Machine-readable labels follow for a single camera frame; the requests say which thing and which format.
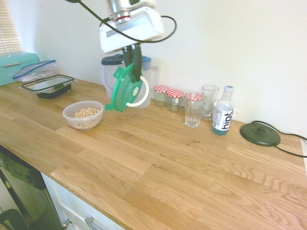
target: white mug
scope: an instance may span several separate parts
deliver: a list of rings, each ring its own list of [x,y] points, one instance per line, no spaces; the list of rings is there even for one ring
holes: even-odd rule
[[[218,101],[213,103],[213,107],[212,107],[212,120],[214,121],[214,116],[215,116],[215,111],[216,111],[216,104]],[[232,116],[237,116],[239,114],[239,110],[238,109],[234,109],[234,112],[232,114]]]

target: plastic bag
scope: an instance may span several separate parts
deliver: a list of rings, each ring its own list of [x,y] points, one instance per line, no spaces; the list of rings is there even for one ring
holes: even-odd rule
[[[32,81],[40,78],[47,78],[59,74],[59,68],[55,60],[43,61],[23,67],[15,73],[15,81]]]

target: cereal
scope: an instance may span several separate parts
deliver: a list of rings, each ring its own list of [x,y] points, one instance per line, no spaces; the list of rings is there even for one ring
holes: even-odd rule
[[[99,116],[95,116],[90,118],[91,116],[99,113],[100,110],[98,109],[94,109],[94,108],[87,108],[87,109],[81,109],[79,112],[75,113],[75,117],[74,118],[86,118],[88,117],[89,119],[82,119],[80,121],[71,121],[70,125],[73,126],[74,128],[78,128],[78,129],[89,129],[89,128],[93,128],[94,126],[96,126],[101,118],[102,118],[102,114]]]
[[[94,109],[94,108],[88,107],[87,109],[81,109],[80,112],[76,112],[74,118],[89,117],[89,116],[97,114],[98,112],[99,112],[98,109]]]

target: drawer handle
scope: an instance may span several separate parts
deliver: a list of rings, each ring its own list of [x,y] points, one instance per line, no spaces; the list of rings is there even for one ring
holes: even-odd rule
[[[105,229],[98,229],[96,228],[92,222],[94,221],[94,217],[87,217],[85,218],[85,222],[87,223],[87,225],[92,229],[92,230],[105,230]]]

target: red gingham lid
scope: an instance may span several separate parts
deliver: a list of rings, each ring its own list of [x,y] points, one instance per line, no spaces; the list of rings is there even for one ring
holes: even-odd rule
[[[203,99],[204,96],[201,93],[188,92],[184,97],[188,98],[191,101],[200,101],[201,99]]]
[[[169,87],[166,86],[166,85],[157,85],[157,86],[154,87],[153,90],[154,90],[155,92],[164,93],[164,92],[166,92],[168,89],[169,89]]]
[[[184,93],[181,90],[171,89],[166,91],[166,94],[170,97],[182,97]]]

